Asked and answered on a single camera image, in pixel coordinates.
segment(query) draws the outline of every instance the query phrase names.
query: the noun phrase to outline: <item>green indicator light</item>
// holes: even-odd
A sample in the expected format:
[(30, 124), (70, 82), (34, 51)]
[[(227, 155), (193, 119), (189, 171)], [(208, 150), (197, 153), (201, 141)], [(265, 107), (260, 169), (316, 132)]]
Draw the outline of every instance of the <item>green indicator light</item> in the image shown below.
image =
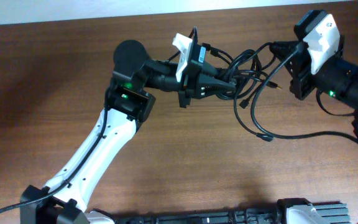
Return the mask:
[(132, 86), (131, 83), (125, 83), (125, 84), (124, 84), (124, 87), (125, 87), (125, 88), (128, 88), (128, 89), (132, 89), (133, 86)]

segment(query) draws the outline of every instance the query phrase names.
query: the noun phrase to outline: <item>wooden table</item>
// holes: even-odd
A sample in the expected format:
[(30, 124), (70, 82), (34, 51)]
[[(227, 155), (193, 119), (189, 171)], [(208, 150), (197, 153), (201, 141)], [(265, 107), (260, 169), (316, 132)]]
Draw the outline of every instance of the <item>wooden table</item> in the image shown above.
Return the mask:
[[(177, 32), (198, 26), (199, 41), (232, 55), (273, 40), (294, 40), (310, 9), (334, 14), (346, 36), (345, 58), (358, 64), (358, 1), (132, 16), (0, 26), (0, 207), (42, 187), (69, 160), (95, 124), (123, 40), (142, 42), (152, 58), (175, 52)], [(262, 52), (267, 63), (271, 57)], [(212, 56), (207, 61), (224, 66)], [(352, 132), (352, 118), (328, 116), (310, 95), (297, 100), (282, 70), (257, 117), (275, 133)], [(232, 101), (212, 96), (179, 108), (176, 93), (150, 90), (157, 101), (146, 123), (114, 159), (88, 208), (112, 213), (183, 212), (249, 207), (279, 198), (348, 203), (358, 221), (358, 146), (318, 137), (263, 142), (241, 128)], [(336, 113), (346, 106), (323, 97)], [(249, 110), (240, 110), (251, 125)], [(0, 215), (18, 222), (19, 211)]]

